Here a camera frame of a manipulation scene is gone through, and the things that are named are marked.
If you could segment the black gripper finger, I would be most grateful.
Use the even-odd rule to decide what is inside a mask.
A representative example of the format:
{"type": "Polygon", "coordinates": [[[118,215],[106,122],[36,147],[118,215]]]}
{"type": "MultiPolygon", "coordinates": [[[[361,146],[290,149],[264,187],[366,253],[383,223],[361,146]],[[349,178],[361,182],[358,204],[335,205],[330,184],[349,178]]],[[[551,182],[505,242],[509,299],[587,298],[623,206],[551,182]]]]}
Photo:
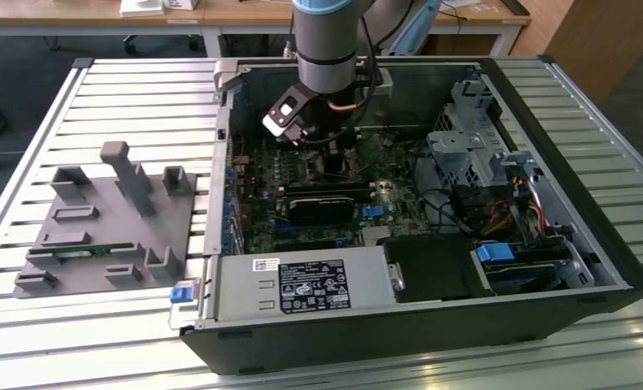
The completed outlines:
{"type": "Polygon", "coordinates": [[[345,169],[345,148],[337,141],[330,141],[323,149],[323,172],[330,175],[339,174],[345,169]]]}

